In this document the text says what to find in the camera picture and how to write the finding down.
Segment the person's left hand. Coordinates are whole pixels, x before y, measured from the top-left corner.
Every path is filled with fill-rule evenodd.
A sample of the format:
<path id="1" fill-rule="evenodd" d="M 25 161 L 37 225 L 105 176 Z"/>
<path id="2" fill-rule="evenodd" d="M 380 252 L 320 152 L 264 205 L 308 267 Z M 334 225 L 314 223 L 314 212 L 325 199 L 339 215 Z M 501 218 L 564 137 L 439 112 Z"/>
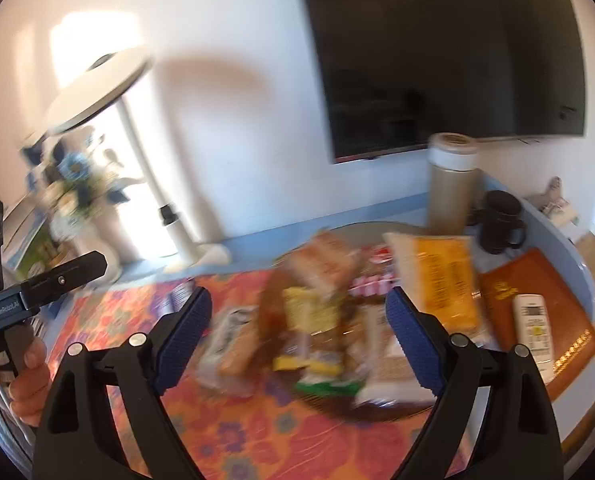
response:
<path id="1" fill-rule="evenodd" d="M 37 428 L 51 388 L 51 372 L 47 364 L 47 348 L 35 337 L 24 355 L 25 368 L 9 385 L 11 407 L 4 411 L 24 425 Z"/>

